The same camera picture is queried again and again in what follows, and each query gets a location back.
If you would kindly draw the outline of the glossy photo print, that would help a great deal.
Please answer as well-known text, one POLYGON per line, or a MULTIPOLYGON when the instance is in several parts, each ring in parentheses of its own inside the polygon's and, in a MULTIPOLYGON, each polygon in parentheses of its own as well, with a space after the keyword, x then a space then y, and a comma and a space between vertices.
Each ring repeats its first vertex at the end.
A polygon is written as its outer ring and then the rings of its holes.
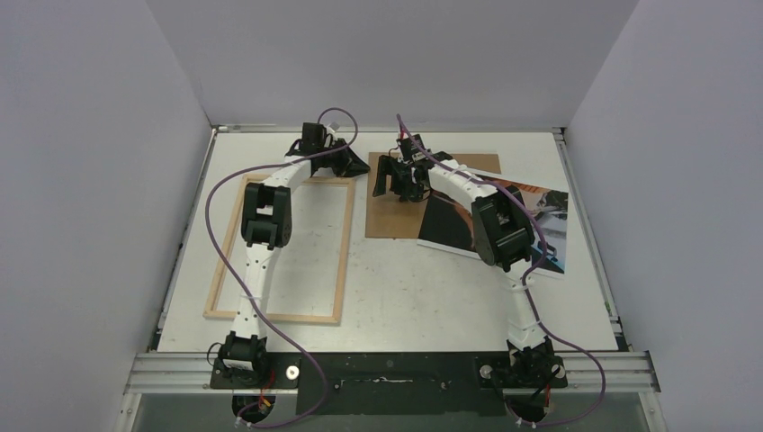
MULTIPOLYGON (((546 259, 535 272, 562 279, 566 270, 569 194, 512 182, 488 171, 476 170, 474 174, 519 190, 526 209, 538 222, 547 243, 546 259)), ((480 258, 474 247, 471 215, 455 200, 439 192, 427 201, 417 244, 459 256, 480 258)))

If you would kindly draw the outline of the white wooden picture frame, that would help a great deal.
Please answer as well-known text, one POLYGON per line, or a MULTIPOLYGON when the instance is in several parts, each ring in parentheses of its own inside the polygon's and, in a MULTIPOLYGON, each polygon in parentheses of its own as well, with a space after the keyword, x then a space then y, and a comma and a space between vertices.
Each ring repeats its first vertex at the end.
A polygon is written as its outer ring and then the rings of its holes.
MULTIPOLYGON (((243 175, 222 241, 229 262, 245 273, 240 237, 243 190, 266 175, 243 175)), ((273 272, 274 294, 266 316, 277 323, 335 325, 342 316, 346 265, 355 199, 355 180, 312 177, 292 198, 292 220, 298 225, 282 249, 273 272)), ((235 318, 242 290, 219 259, 203 310, 208 320, 235 318)))

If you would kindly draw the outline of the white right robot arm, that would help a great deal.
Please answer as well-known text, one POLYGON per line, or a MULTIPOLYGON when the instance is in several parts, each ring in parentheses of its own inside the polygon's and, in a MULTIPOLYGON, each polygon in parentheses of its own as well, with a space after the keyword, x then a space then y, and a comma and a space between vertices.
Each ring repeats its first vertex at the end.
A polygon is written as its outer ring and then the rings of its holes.
MULTIPOLYGON (((392 193, 413 203, 426 192, 444 194, 471 216, 474 247, 483 263, 508 275, 512 265, 532 260, 535 221, 515 187, 486 180, 445 152, 430 152, 418 135, 399 139, 398 148, 398 156, 378 158, 374 197, 392 193)), ((551 338, 529 298, 527 278, 525 274, 507 285, 508 372, 522 386, 540 379, 543 362, 554 359, 551 338)))

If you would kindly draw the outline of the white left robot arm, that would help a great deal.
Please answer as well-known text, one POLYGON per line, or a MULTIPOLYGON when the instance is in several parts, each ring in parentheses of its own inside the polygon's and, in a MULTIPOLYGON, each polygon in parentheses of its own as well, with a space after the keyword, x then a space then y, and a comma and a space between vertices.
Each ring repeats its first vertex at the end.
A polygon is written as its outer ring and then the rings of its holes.
POLYGON ((319 122, 305 122, 301 137, 289 147, 283 162, 261 167, 273 173, 245 185, 240 218, 246 255, 244 276, 236 274, 218 242, 212 241, 223 265, 242 288, 232 328, 215 361, 220 375, 235 378, 249 388, 266 384, 274 376, 266 351, 273 325, 262 312, 274 265, 291 239, 292 193, 322 168, 340 178, 368 173, 368 165, 351 150, 355 140, 337 138, 332 129, 319 122))

